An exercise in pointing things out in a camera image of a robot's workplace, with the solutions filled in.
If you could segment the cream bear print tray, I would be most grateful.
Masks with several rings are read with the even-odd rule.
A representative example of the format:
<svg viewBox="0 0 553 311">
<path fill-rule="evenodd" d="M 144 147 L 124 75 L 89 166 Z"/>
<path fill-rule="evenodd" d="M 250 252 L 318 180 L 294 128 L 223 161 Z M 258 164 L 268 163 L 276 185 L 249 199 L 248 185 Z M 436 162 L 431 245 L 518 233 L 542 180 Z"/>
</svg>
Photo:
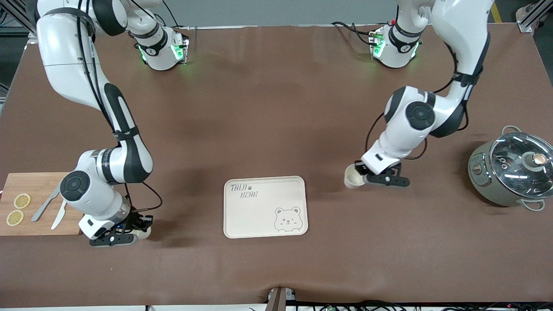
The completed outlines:
<svg viewBox="0 0 553 311">
<path fill-rule="evenodd" d="M 223 233 L 227 238 L 306 234 L 308 211 L 302 177 L 231 179 L 223 190 Z"/>
</svg>

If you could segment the white plastic knife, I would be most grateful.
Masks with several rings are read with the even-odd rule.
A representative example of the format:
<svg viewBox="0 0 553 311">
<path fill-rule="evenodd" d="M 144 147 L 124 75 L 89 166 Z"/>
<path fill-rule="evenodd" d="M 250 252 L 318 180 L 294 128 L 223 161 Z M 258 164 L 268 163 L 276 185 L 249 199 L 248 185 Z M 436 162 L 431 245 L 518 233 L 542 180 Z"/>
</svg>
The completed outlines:
<svg viewBox="0 0 553 311">
<path fill-rule="evenodd" d="M 57 216 L 55 217 L 55 220 L 53 222 L 53 224 L 51 225 L 51 230 L 55 230 L 59 224 L 61 223 L 61 221 L 63 220 L 65 214 L 66 214 L 66 207 L 67 207 L 67 201 L 66 200 L 63 200 L 60 208 L 59 208 L 59 211 L 57 213 Z"/>
</svg>

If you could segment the grey plastic knife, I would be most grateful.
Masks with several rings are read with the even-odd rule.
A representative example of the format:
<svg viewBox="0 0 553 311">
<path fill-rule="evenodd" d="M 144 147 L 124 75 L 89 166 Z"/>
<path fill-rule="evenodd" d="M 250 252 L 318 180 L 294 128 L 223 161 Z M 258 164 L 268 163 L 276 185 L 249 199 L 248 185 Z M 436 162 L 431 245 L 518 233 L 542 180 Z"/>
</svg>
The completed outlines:
<svg viewBox="0 0 553 311">
<path fill-rule="evenodd" d="M 50 196 L 46 199 L 46 201 L 43 203 L 43 205 L 35 212 L 33 217 L 31 218 L 32 222 L 36 222 L 40 219 L 40 217 L 44 214 L 44 211 L 47 209 L 49 203 L 55 199 L 59 193 L 60 193 L 60 185 L 61 181 L 57 184 L 56 188 L 53 190 L 53 192 L 50 194 Z"/>
</svg>

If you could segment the wooden cutting board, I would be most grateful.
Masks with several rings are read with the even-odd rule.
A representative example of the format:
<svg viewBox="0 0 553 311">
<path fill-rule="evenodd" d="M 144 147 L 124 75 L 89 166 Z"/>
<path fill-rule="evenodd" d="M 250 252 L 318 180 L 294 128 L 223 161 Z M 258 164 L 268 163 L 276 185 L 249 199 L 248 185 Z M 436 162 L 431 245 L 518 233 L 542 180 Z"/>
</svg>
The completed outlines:
<svg viewBox="0 0 553 311">
<path fill-rule="evenodd" d="M 38 221 L 34 222 L 31 220 L 65 175 L 67 175 L 67 172 L 8 174 L 0 199 L 0 237 L 81 234 L 78 222 L 83 217 L 83 214 L 71 205 L 65 207 L 65 215 L 57 227 L 51 228 L 63 204 L 63 199 L 60 195 L 50 201 Z M 16 210 L 13 203 L 20 194 L 28 194 L 30 196 L 30 204 L 22 209 L 22 222 L 16 226 L 10 226 L 6 221 L 9 214 Z"/>
</svg>

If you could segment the brown table mat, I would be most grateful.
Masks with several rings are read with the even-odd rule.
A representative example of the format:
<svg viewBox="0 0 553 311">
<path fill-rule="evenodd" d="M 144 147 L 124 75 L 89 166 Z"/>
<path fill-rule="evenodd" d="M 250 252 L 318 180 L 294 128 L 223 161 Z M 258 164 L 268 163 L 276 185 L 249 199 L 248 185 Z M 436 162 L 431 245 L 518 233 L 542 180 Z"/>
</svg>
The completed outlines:
<svg viewBox="0 0 553 311">
<path fill-rule="evenodd" d="M 515 125 L 553 143 L 553 87 L 530 34 L 491 24 L 463 131 L 406 161 L 407 188 L 344 187 L 394 90 L 434 91 L 452 59 L 431 28 L 407 67 L 371 61 L 332 26 L 198 30 L 189 61 L 144 65 L 127 35 L 97 39 L 105 75 L 152 154 L 164 200 L 150 238 L 93 248 L 84 236 L 0 237 L 0 308 L 234 305 L 278 286 L 319 302 L 553 301 L 553 206 L 483 201 L 470 154 Z M 308 230 L 223 234 L 229 179 L 302 177 Z"/>
</svg>

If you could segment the grey pot with glass lid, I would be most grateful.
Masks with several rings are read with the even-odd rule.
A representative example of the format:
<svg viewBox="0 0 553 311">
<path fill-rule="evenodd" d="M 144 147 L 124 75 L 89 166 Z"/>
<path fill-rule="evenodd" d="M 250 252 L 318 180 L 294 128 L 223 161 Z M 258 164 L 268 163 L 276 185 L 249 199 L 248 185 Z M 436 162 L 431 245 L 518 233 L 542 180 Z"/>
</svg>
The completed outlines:
<svg viewBox="0 0 553 311">
<path fill-rule="evenodd" d="M 503 127 L 500 136 L 511 132 L 523 131 L 516 126 L 509 125 Z M 503 186 L 495 176 L 490 163 L 490 154 L 492 144 L 497 139 L 481 145 L 471 154 L 467 170 L 472 185 L 482 197 L 496 205 L 504 207 L 521 206 L 529 211 L 542 211 L 545 208 L 545 199 L 549 197 L 537 200 L 520 197 Z"/>
</svg>

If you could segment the glass pot lid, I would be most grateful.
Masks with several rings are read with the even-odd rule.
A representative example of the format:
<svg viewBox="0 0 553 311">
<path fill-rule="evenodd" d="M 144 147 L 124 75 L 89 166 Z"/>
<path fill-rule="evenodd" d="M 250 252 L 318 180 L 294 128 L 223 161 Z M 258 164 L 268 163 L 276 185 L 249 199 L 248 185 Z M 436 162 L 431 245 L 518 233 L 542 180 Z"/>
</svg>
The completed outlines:
<svg viewBox="0 0 553 311">
<path fill-rule="evenodd" d="M 492 144 L 490 163 L 508 190 L 527 199 L 553 196 L 553 146 L 524 132 L 500 136 Z"/>
</svg>

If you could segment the metal clamp bracket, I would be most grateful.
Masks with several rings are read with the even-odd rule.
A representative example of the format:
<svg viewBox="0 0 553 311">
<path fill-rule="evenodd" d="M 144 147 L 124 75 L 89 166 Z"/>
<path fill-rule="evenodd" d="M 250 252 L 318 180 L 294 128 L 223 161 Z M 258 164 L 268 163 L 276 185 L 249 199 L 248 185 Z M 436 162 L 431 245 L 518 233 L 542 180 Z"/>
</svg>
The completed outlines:
<svg viewBox="0 0 553 311">
<path fill-rule="evenodd" d="M 294 289 L 275 287 L 269 292 L 265 311 L 286 311 L 287 301 L 296 301 L 296 292 Z"/>
</svg>

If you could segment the aluminium frame profile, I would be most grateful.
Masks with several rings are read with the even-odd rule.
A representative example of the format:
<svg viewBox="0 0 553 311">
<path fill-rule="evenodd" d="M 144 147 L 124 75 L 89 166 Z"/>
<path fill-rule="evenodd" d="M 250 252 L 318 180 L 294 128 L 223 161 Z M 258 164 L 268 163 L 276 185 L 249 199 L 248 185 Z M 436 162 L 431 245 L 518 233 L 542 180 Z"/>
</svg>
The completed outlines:
<svg viewBox="0 0 553 311">
<path fill-rule="evenodd" d="M 0 0 L 0 37 L 36 35 L 37 0 Z"/>
<path fill-rule="evenodd" d="M 550 14 L 553 14 L 553 0 L 537 0 L 519 8 L 515 19 L 522 33 L 534 34 Z"/>
</svg>

